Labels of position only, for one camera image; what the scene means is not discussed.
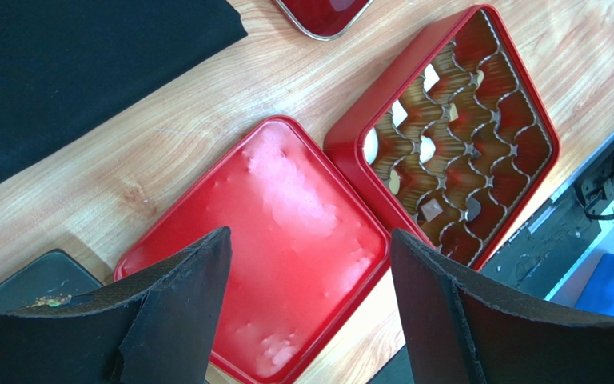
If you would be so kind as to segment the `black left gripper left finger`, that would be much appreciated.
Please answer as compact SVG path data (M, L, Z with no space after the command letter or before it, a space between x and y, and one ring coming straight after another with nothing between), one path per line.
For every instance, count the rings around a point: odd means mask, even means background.
M220 227L60 306L0 311L0 383L202 383L232 261Z

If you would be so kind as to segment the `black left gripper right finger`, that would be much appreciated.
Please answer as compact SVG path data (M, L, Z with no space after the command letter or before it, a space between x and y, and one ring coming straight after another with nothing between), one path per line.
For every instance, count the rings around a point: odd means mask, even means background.
M391 272L417 383L614 383L614 317L497 282L394 230Z

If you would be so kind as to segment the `brown rectangular chocolate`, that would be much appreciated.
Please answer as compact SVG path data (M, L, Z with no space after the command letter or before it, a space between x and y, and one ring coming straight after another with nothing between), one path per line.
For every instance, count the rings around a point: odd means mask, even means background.
M421 202L418 210L419 219L424 222L431 222L444 211L441 204L435 198L426 199L424 202Z

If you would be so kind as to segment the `dark leaf chocolate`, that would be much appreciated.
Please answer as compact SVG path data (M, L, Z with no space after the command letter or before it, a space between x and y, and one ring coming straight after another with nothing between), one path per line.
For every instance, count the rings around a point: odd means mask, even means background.
M481 203L473 196L467 200L467 214L466 220L468 222L473 221L481 212Z

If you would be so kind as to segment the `cream oval chocolate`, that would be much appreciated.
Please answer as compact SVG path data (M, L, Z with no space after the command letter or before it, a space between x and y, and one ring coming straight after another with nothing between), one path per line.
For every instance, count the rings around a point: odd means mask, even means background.
M389 191L393 194L393 195L397 195L400 187L401 187L401 178L399 176L399 174L392 169L389 173L389 179L387 181L387 187L389 188Z

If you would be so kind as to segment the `red tin lid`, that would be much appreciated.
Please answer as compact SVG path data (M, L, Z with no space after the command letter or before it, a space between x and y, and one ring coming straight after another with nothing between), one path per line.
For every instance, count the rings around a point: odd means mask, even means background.
M239 382L292 383L380 280L389 233L300 124L272 116L123 254L114 278L223 226L233 256L211 361Z

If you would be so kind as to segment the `white round chocolate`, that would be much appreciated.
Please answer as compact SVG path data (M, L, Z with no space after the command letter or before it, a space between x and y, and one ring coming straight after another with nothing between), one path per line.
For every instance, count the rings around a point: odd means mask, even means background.
M364 145L362 148L365 161L372 165L378 155L379 151L379 139L375 128L371 128L365 136Z
M422 135L420 145L418 148L420 162L422 164L425 164L426 162L431 160L434 154L436 153L436 150L437 150L437 147L434 141L431 138Z

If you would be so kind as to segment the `red chocolate box with tray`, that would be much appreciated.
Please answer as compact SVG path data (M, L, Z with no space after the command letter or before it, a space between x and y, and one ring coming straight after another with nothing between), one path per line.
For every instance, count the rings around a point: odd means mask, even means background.
M440 80L426 92L428 64ZM408 113L398 127L396 100ZM452 122L450 103L458 112ZM362 148L371 128L379 151L369 165ZM422 135L437 147L425 164ZM422 29L334 124L324 150L385 228L407 230L480 270L550 173L560 139L500 14L484 4ZM392 169L401 178L397 195L387 187ZM481 212L468 222L471 196ZM444 211L424 222L418 206L430 198Z

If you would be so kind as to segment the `white square chocolate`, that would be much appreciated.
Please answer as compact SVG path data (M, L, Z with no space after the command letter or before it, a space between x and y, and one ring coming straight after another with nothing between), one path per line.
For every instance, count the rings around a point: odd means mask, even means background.
M428 64L425 67L423 77L423 87L426 92L429 92L440 80L440 77L432 64Z
M399 100L396 100L391 107L392 121L395 127L398 127L407 117L408 113L401 105Z

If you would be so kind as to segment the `red chocolate serving tray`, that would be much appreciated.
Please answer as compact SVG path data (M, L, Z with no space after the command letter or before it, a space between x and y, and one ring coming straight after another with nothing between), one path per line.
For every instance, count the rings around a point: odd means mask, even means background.
M280 12L304 35L318 41L342 36L372 0L274 0Z

